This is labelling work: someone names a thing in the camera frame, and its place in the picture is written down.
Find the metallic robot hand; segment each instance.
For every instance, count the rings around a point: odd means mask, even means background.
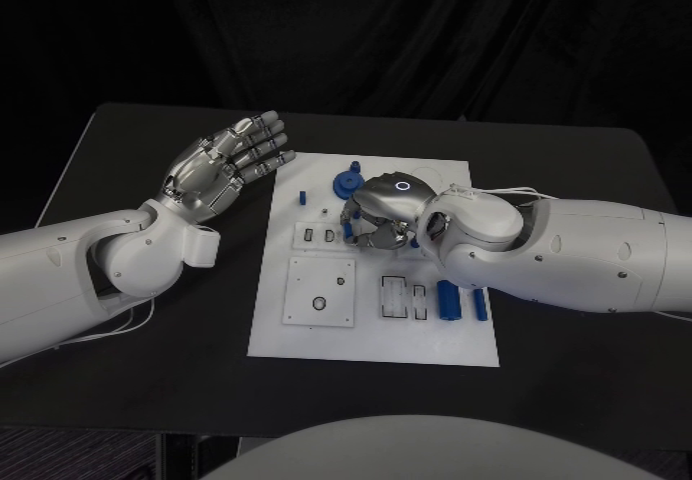
[[[428,184],[405,173],[371,178],[349,198],[340,220],[342,225],[351,222],[358,212],[378,229],[348,242],[385,250],[401,248],[408,242],[407,231],[415,233],[418,218],[436,195]]]
[[[201,138],[173,161],[156,200],[196,223],[219,215],[242,186],[296,158],[296,152],[280,152],[255,163],[287,142],[283,129],[271,111]]]

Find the white board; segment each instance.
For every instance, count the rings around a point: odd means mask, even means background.
[[[296,160],[281,167],[277,173],[248,355],[499,367],[487,294],[487,321],[477,320],[470,292],[464,290],[460,291],[463,319],[441,320],[437,309],[437,282],[443,278],[437,267],[417,251],[395,252],[346,247],[343,244],[327,248],[323,245],[320,248],[300,248],[306,226],[299,224],[297,229],[299,222],[339,224],[345,201],[333,193],[332,182],[335,176],[349,169],[353,160],[361,162],[361,174],[366,180],[384,173],[400,171],[424,179],[438,193],[451,183],[472,183],[467,162],[299,153]],[[304,206],[299,202],[300,191],[307,193]],[[353,221],[353,229],[359,233],[375,228],[361,219]],[[314,324],[291,325],[283,322],[293,257],[355,260],[351,328]],[[314,278],[329,277],[329,271],[327,268],[314,268]],[[427,320],[414,319],[413,303],[408,318],[382,318],[382,276],[407,278],[411,302],[413,286],[425,287]]]

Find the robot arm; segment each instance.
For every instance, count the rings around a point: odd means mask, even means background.
[[[183,263],[214,266],[219,234],[199,223],[227,210],[247,183],[296,158],[290,151],[261,160],[287,141],[283,126],[267,112],[199,139],[139,210],[0,236],[0,363],[162,294]],[[90,252],[116,293],[95,291]]]
[[[411,188],[397,189],[402,182]],[[372,178],[351,210],[374,212],[384,224],[407,224],[456,285],[591,312],[692,311],[692,219],[552,197],[515,207],[470,187],[453,186],[441,195],[428,187],[425,199],[413,190],[408,175]],[[384,212],[388,195],[401,198]]]

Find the square plate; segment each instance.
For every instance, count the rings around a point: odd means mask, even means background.
[[[283,323],[353,328],[355,293],[353,259],[291,257]]]

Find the black table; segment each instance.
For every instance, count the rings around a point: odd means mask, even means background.
[[[248,112],[105,105],[42,224],[137,208],[201,135]],[[673,211],[627,130],[281,114],[297,151],[470,162],[476,186]],[[218,264],[188,269],[137,332],[0,370],[0,424],[278,436],[339,419],[438,414],[597,447],[692,450],[692,324],[584,314],[493,292],[502,368],[245,356],[273,178],[209,225]]]

